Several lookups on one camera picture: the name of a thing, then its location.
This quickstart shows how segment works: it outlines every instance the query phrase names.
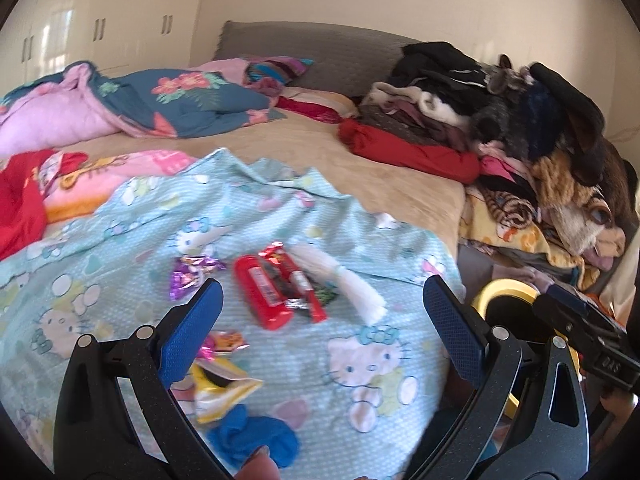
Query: red candy package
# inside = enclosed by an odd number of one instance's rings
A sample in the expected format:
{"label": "red candy package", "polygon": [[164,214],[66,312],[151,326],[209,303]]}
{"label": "red candy package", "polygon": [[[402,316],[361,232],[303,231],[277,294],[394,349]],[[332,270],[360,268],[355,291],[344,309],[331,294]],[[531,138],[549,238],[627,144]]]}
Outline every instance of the red candy package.
{"label": "red candy package", "polygon": [[247,254],[234,264],[238,283],[244,290],[255,316],[267,330],[277,330],[289,322],[293,311],[286,307],[285,298],[271,281],[260,261]]}
{"label": "red candy package", "polygon": [[326,312],[316,298],[311,283],[306,278],[305,273],[295,264],[291,257],[284,250],[282,242],[274,242],[269,247],[258,253],[275,267],[286,282],[289,282],[300,295],[302,303],[306,303],[306,308],[311,315],[311,321],[319,323],[327,319]]}

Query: red cloth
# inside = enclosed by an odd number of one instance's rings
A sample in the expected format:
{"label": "red cloth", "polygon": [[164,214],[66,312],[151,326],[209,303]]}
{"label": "red cloth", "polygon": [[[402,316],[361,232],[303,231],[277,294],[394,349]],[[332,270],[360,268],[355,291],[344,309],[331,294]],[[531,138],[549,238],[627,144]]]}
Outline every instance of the red cloth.
{"label": "red cloth", "polygon": [[302,103],[300,101],[294,101],[293,99],[287,99],[280,96],[276,104],[276,108],[282,110],[288,110],[289,112],[295,112],[300,115],[309,117],[321,123],[338,124],[342,121],[340,114],[333,108],[328,106],[319,105],[316,103]]}
{"label": "red cloth", "polygon": [[480,175],[480,163],[475,153],[460,153],[446,146],[411,144],[353,119],[340,124],[338,136],[351,153],[376,162],[413,168],[462,184],[471,184]]}
{"label": "red cloth", "polygon": [[[47,215],[38,172],[55,153],[40,150],[14,155],[0,171],[0,260],[42,238]],[[65,153],[57,173],[75,171],[87,158],[84,153]]]}

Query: purple candy wrapper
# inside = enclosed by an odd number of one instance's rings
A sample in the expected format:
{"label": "purple candy wrapper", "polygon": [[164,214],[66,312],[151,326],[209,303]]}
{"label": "purple candy wrapper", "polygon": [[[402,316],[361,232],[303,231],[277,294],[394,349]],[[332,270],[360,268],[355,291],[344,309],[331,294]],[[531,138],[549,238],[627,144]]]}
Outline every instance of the purple candy wrapper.
{"label": "purple candy wrapper", "polygon": [[226,265],[210,256],[182,256],[175,259],[171,274],[169,298],[178,301],[189,292],[196,291],[215,270],[225,270]]}

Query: human hand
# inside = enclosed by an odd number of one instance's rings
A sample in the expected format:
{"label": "human hand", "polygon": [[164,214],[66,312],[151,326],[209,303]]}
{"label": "human hand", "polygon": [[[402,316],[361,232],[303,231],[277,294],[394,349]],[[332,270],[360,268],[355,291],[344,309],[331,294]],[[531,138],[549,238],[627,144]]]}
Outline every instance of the human hand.
{"label": "human hand", "polygon": [[623,392],[617,388],[607,390],[600,397],[602,407],[614,416],[614,419],[607,431],[602,435],[601,439],[594,446],[594,455],[602,453],[607,447],[613,444],[613,441],[626,424],[636,407],[637,398],[630,392]]}
{"label": "human hand", "polygon": [[260,446],[249,455],[236,474],[236,480],[280,480],[280,471],[269,458],[267,446]]}

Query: wardrobe door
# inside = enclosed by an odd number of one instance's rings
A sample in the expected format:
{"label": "wardrobe door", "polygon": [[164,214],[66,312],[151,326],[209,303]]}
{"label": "wardrobe door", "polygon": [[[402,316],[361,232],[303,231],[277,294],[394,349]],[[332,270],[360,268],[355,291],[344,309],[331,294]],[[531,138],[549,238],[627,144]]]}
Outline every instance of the wardrobe door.
{"label": "wardrobe door", "polygon": [[0,100],[26,82],[31,39],[31,19],[38,0],[18,0],[0,29]]}
{"label": "wardrobe door", "polygon": [[91,0],[38,0],[31,23],[27,80],[60,72],[89,59],[94,33]]}
{"label": "wardrobe door", "polygon": [[143,19],[136,70],[188,68],[200,0],[139,0]]}
{"label": "wardrobe door", "polygon": [[136,59],[137,24],[143,13],[140,1],[91,0],[91,59],[104,75],[131,72]]}

